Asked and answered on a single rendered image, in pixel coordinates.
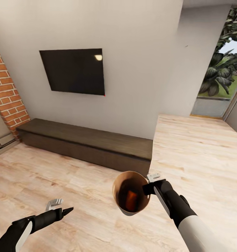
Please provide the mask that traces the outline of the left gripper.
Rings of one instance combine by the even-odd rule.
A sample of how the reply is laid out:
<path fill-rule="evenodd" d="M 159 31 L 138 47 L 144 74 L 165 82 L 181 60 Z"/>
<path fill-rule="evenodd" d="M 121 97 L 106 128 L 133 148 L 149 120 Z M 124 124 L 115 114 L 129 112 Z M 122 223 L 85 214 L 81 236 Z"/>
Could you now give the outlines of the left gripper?
<path fill-rule="evenodd" d="M 45 228 L 46 226 L 49 226 L 50 224 L 53 224 L 54 222 L 62 220 L 62 218 L 64 218 L 64 216 L 66 216 L 72 210 L 73 207 L 64 210 L 62 210 L 62 208 L 58 208 L 55 210 L 50 210 L 42 213 L 44 218 L 42 229 Z"/>

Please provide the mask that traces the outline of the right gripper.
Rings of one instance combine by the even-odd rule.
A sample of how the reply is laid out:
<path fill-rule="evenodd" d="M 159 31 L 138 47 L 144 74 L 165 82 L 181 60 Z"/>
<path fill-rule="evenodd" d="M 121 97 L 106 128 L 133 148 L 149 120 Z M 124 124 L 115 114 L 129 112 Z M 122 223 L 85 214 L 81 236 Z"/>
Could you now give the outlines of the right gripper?
<path fill-rule="evenodd" d="M 152 191 L 152 184 L 154 182 L 150 182 L 149 184 L 146 184 L 146 185 L 143 185 L 142 188 L 143 188 L 143 191 L 144 191 L 144 194 L 146 196 L 150 195 L 150 194 L 155 194 L 153 191 Z"/>

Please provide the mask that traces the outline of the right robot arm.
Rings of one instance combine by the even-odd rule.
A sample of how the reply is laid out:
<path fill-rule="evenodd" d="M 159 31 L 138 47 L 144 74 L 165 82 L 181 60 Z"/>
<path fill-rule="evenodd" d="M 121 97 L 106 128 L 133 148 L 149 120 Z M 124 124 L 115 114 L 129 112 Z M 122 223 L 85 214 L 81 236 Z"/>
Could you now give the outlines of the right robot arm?
<path fill-rule="evenodd" d="M 174 220 L 189 252 L 233 252 L 230 250 L 190 208 L 186 198 L 173 190 L 166 179 L 156 172 L 148 174 L 148 184 L 143 185 L 146 196 L 156 194 L 169 217 Z"/>

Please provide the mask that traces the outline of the can of soda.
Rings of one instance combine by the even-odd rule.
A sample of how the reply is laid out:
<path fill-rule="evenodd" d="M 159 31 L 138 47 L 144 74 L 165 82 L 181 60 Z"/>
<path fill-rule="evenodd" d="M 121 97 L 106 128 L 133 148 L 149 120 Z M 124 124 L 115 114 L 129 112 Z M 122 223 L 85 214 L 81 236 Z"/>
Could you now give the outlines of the can of soda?
<path fill-rule="evenodd" d="M 137 198 L 138 198 L 138 191 L 134 188 L 130 188 L 127 194 L 127 201 L 125 203 L 125 207 L 127 208 L 128 211 L 133 212 L 135 210 Z"/>

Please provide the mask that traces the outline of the trash can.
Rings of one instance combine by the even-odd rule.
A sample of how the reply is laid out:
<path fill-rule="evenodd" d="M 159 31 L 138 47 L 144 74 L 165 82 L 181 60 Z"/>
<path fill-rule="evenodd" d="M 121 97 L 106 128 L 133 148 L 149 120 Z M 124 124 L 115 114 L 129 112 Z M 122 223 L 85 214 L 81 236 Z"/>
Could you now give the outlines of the trash can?
<path fill-rule="evenodd" d="M 147 207 L 151 195 L 146 196 L 144 194 L 142 186 L 146 184 L 148 184 L 146 178 L 135 171 L 125 171 L 117 176 L 113 183 L 112 193 L 116 204 L 124 215 L 133 216 Z M 137 203 L 133 212 L 128 211 L 125 207 L 127 194 L 130 188 L 134 188 L 138 191 Z"/>

